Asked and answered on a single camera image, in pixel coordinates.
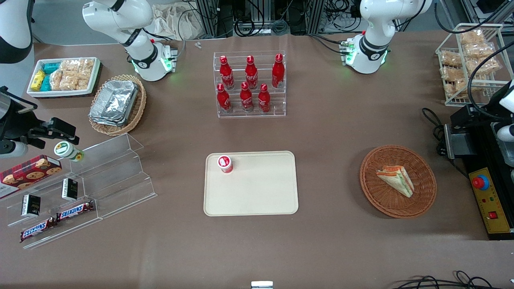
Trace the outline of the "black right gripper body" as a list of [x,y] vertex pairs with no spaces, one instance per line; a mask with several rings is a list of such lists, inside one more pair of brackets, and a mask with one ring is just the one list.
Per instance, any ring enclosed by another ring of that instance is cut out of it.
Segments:
[[15,140],[25,136],[33,128],[41,125],[35,115],[37,105],[22,99],[7,89],[1,89],[1,139]]

